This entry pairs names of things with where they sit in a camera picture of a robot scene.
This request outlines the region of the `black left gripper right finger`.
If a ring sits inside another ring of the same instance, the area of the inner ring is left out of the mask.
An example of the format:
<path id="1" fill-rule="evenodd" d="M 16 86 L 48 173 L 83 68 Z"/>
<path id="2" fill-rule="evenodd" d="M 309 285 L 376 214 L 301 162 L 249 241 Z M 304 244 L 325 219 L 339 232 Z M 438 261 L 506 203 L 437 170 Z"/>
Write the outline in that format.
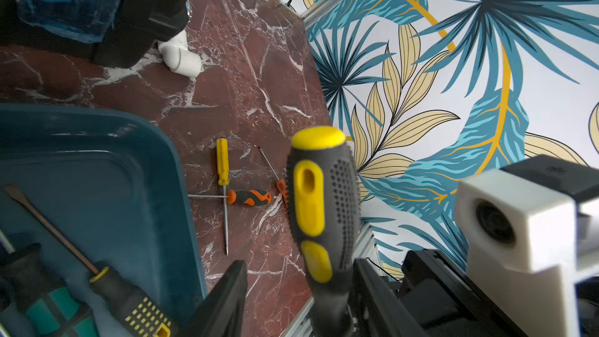
<path id="1" fill-rule="evenodd" d="M 353 263 L 351 336 L 427 336 L 424 312 L 410 312 L 365 259 Z"/>

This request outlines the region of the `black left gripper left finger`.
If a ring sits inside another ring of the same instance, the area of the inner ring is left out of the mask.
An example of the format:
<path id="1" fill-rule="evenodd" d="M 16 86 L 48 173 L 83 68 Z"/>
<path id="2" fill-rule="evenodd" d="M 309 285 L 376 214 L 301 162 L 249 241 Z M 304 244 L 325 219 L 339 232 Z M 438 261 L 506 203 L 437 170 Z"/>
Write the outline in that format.
<path id="1" fill-rule="evenodd" d="M 234 261 L 179 335 L 241 336 L 246 292 L 246 262 Z"/>

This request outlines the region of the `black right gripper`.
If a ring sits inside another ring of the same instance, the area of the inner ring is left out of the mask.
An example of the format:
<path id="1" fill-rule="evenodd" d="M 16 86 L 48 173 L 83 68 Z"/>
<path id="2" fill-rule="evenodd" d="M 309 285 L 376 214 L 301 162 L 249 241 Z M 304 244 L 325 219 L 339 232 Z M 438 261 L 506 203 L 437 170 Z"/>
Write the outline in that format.
<path id="1" fill-rule="evenodd" d="M 429 336 L 525 336 L 441 251 L 407 253 L 398 298 Z"/>

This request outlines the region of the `yellow-black dotted-grip screwdriver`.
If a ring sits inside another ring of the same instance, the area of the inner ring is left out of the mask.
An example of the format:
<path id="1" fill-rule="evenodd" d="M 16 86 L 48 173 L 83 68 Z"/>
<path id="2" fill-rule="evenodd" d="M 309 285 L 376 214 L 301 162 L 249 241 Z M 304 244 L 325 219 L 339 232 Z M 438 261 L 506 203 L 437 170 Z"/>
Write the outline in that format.
<path id="1" fill-rule="evenodd" d="M 45 229 L 70 251 L 88 270 L 90 288 L 107 304 L 112 317 L 130 336 L 179 335 L 178 323 L 142 288 L 132 284 L 114 268 L 98 268 L 59 229 L 57 229 L 15 184 L 4 186 L 4 191 L 22 205 Z"/>

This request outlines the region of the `green-black handled screwdriver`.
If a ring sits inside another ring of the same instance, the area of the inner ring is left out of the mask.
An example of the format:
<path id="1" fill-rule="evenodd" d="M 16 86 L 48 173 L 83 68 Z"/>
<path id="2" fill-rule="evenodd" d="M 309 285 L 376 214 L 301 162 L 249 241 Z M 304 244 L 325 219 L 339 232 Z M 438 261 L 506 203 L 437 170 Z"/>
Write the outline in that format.
<path id="1" fill-rule="evenodd" d="M 77 300 L 65 280 L 41 261 L 41 245 L 17 250 L 1 235 L 7 255 L 1 259 L 1 278 L 8 282 L 17 310 L 40 336 L 98 336 L 90 306 Z"/>

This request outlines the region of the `white pipe elbow fitting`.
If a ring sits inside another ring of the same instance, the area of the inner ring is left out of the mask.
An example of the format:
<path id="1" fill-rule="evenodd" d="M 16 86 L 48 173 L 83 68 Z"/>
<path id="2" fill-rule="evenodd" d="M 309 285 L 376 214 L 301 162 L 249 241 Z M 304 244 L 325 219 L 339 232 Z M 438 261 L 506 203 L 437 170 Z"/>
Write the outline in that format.
<path id="1" fill-rule="evenodd" d="M 157 42 L 158 51 L 167 67 L 176 74 L 195 79 L 201 73 L 203 62 L 201 56 L 190 51 L 187 31 L 182 30 L 166 42 Z"/>

